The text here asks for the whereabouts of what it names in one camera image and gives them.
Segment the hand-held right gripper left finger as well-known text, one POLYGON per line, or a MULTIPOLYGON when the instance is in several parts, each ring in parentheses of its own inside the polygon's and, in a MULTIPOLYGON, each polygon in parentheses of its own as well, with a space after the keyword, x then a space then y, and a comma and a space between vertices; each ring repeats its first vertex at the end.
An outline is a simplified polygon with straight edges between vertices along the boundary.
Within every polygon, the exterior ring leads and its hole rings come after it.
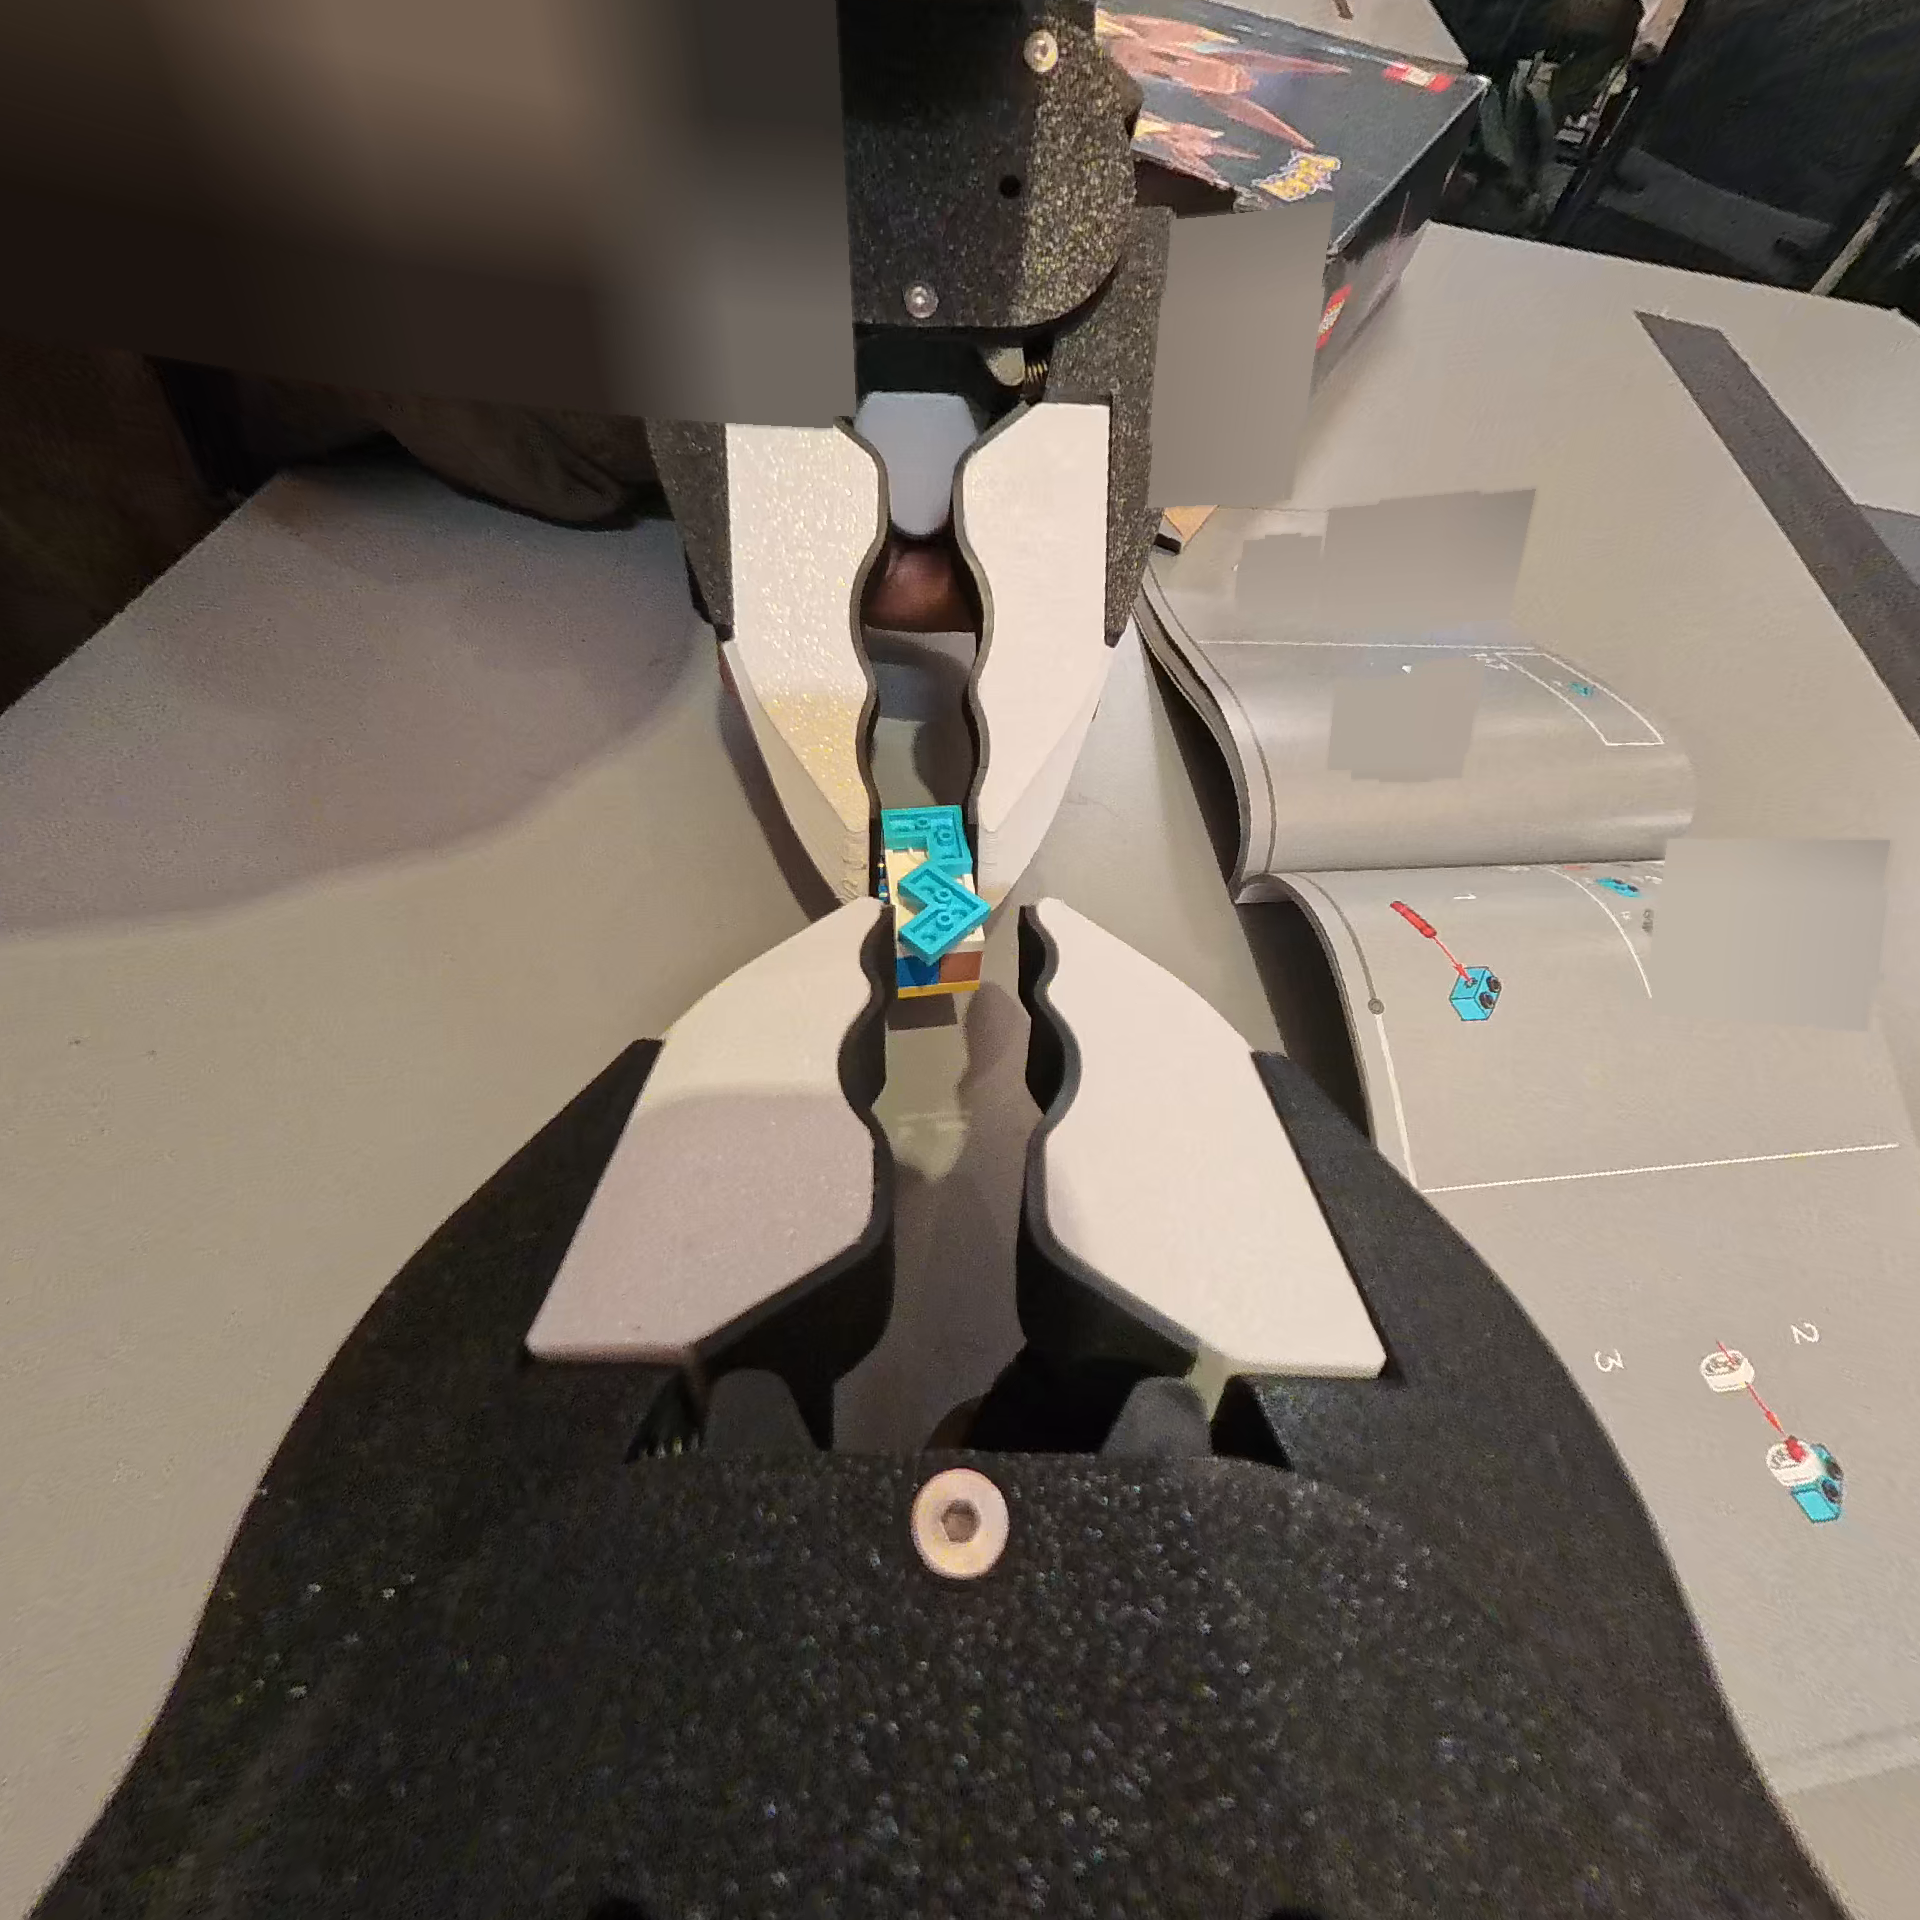
POLYGON ((696 999, 525 1333, 543 1364, 775 1374, 831 1411, 892 1312, 892 933, 856 898, 696 999))

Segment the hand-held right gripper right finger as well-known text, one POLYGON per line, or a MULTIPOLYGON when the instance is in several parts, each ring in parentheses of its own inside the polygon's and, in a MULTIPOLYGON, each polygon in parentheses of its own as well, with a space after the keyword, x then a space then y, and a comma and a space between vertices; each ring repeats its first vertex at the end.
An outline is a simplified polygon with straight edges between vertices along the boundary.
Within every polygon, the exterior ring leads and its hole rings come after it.
POLYGON ((1380 1328, 1255 1048, 1060 898, 1022 909, 1029 1095, 1019 1314, 1068 1366, 1378 1382, 1380 1328))

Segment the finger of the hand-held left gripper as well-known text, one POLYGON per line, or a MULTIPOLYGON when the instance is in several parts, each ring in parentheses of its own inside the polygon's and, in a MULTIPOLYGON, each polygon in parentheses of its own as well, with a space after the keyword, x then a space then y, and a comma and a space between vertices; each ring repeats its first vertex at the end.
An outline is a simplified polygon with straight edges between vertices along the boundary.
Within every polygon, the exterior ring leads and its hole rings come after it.
POLYGON ((1110 670, 1104 403, 1041 400, 958 468, 958 545, 984 637, 971 680, 974 882, 1015 887, 1087 744, 1110 670))
POLYGON ((886 530, 880 450, 847 420, 728 427, 730 639, 722 658, 835 903, 873 893, 880 688, 859 616, 886 530))

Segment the multicolour toy brick assembly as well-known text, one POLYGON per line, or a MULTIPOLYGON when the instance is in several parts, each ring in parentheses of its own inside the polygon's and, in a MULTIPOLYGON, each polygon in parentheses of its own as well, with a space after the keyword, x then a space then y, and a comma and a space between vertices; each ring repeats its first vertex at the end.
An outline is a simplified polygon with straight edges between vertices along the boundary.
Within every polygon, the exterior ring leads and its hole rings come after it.
POLYGON ((892 806, 880 812, 874 850, 869 882, 882 903, 892 952, 894 1025, 898 1030, 953 1030, 965 1023, 984 973, 987 925, 950 949, 935 966, 919 962, 898 943, 894 887, 901 873, 919 862, 940 865, 946 874, 974 882, 974 845, 968 836, 965 809, 950 802, 892 806))

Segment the teal L-shaped brick plate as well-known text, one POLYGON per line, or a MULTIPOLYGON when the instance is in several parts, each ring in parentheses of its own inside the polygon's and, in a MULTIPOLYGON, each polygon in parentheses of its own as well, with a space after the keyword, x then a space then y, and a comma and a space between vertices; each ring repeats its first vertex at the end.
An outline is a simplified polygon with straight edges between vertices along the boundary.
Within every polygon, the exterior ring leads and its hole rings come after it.
POLYGON ((894 903, 901 912, 898 943, 927 966, 935 966, 990 920, 987 898, 934 862, 901 873, 894 903))

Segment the person's left forearm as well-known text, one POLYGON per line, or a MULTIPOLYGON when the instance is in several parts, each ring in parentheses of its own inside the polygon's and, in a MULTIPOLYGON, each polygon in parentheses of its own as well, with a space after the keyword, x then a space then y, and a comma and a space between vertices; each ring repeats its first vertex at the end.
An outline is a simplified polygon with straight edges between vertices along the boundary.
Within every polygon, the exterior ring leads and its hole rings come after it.
POLYGON ((235 374, 233 420, 269 468, 391 437, 445 484, 547 524, 605 530, 671 512, 636 416, 235 374))

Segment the grey desk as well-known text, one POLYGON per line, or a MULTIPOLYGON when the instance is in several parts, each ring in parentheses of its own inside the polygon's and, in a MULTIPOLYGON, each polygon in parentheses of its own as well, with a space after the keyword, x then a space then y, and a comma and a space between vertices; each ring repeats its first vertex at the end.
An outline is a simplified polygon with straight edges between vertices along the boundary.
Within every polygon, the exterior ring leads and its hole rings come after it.
MULTIPOLYGON (((1433 230, 1303 493, 1538 488, 1517 612, 1679 726, 1713 836, 1918 842, 1918 737, 1647 338, 1713 325, 1918 512, 1890 312, 1433 230)), ((361 1312, 809 874, 666 526, 279 480, 4 714, 4 1917, 152 1730, 361 1312)))

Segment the person's left hand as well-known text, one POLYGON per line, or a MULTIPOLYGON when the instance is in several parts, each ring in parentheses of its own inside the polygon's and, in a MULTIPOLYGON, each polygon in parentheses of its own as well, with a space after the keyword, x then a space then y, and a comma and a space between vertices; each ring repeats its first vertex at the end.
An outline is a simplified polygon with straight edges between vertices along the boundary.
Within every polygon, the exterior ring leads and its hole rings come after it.
POLYGON ((982 599, 953 533, 892 530, 861 590, 861 623, 894 637, 978 637, 982 599))

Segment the dark printed cardboard box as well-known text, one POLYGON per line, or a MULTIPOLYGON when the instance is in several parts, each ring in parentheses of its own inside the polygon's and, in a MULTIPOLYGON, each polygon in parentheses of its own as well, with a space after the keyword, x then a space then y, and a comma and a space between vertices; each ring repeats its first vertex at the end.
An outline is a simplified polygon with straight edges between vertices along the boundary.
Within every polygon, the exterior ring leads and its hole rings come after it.
POLYGON ((1101 48, 1139 81, 1134 152, 1198 211, 1334 214, 1317 338, 1321 384, 1394 294, 1480 128, 1490 81, 1228 2, 1121 2, 1101 48))

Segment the grey instruction booklet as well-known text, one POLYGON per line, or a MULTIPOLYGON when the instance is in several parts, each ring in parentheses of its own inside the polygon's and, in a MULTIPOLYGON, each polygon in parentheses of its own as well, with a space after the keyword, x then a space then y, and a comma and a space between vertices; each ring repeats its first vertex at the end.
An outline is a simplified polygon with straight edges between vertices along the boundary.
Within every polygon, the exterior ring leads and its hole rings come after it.
POLYGON ((1875 1030, 1660 1013, 1679 734, 1475 582, 1331 583, 1369 510, 1214 512, 1143 637, 1311 925, 1378 1147, 1517 1290, 1636 1476, 1785 1789, 1918 1768, 1918 1142, 1875 1030))

